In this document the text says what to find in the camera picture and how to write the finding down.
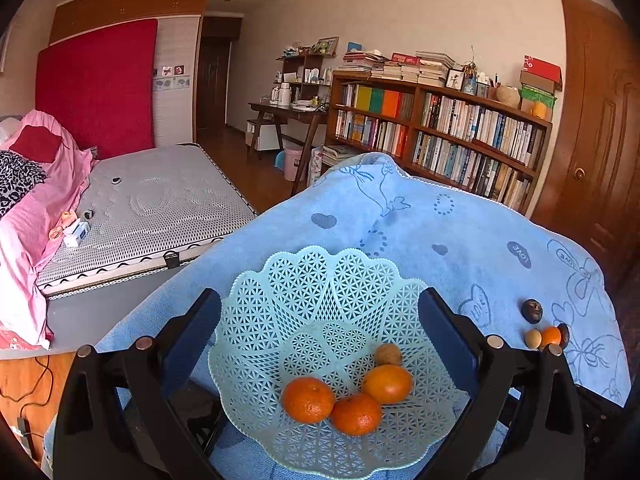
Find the wooden door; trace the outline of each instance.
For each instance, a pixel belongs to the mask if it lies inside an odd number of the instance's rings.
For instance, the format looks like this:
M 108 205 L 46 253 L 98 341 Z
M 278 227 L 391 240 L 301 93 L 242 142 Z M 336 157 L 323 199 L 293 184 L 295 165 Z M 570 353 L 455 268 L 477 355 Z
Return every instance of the wooden door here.
M 226 73 L 231 41 L 202 38 L 196 87 L 196 128 L 218 132 L 225 127 Z
M 558 141 L 532 220 L 573 239 L 615 291 L 640 240 L 640 48 L 623 20 L 562 0 L 566 87 Z

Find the wooden desk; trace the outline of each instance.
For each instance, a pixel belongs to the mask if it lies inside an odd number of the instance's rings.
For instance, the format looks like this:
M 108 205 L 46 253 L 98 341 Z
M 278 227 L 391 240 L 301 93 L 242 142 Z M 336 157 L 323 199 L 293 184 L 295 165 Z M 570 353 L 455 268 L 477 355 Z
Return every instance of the wooden desk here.
M 251 107 L 251 110 L 258 112 L 258 118 L 255 121 L 254 138 L 251 140 L 251 147 L 249 150 L 250 153 L 255 152 L 255 143 L 260 136 L 260 127 L 264 124 L 265 114 L 273 114 L 274 118 L 283 117 L 309 125 L 309 128 L 306 131 L 305 142 L 302 145 L 302 155 L 300 156 L 300 164 L 296 171 L 296 178 L 293 181 L 293 186 L 291 187 L 291 196 L 294 196 L 298 192 L 298 186 L 302 179 L 304 168 L 309 164 L 309 160 L 311 158 L 311 142 L 314 140 L 318 124 L 326 124 L 327 113 L 320 110 L 314 112 L 299 112 L 298 110 L 294 110 L 288 106 L 276 106 L 268 103 L 249 103 L 249 106 Z M 276 126 L 276 133 L 278 135 L 278 142 L 282 149 L 283 135 L 280 129 L 280 123 L 278 121 L 274 122 Z

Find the light blue plastic basket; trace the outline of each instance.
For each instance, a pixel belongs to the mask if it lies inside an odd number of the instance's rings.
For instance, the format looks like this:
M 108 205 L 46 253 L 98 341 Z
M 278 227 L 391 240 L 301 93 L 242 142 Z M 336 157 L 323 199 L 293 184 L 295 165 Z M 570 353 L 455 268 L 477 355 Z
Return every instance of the light blue plastic basket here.
M 261 272 L 236 278 L 222 306 L 209 369 L 229 420 L 279 464 L 334 479 L 361 479 L 418 462 L 455 423 L 455 389 L 418 320 L 426 285 L 403 279 L 393 262 L 356 249 L 312 246 L 271 256 Z M 300 424 L 280 405 L 297 376 L 329 384 L 338 398 L 359 390 L 373 353 L 393 342 L 414 389 L 383 406 L 379 428 L 362 437 L 329 420 Z

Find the metal screw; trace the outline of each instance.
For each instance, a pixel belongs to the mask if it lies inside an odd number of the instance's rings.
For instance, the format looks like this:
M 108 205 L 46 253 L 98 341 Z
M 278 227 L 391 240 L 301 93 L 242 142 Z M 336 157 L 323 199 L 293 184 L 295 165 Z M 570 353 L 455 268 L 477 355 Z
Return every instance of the metal screw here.
M 557 345 L 556 343 L 549 343 L 546 347 L 549 348 L 549 351 L 553 355 L 555 355 L 555 356 L 561 356 L 562 355 L 562 347 L 560 345 Z
M 152 337 L 149 337 L 148 335 L 142 336 L 141 338 L 137 339 L 136 341 L 136 348 L 138 350 L 147 350 L 149 348 L 151 348 L 151 345 L 154 343 L 154 340 Z
M 499 335 L 490 335 L 489 337 L 487 337 L 486 341 L 492 348 L 498 349 L 504 346 L 504 339 L 502 339 Z
M 91 350 L 93 350 L 93 349 L 94 348 L 91 345 L 82 345 L 78 349 L 77 356 L 78 357 L 87 357 L 91 353 Z

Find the red headboard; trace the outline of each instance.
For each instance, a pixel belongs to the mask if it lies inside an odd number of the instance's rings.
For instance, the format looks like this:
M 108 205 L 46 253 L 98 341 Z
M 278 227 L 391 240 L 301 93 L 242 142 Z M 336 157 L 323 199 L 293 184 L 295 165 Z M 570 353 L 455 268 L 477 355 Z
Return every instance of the red headboard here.
M 154 146 L 152 71 L 158 20 L 88 32 L 38 56 L 36 108 L 98 158 Z

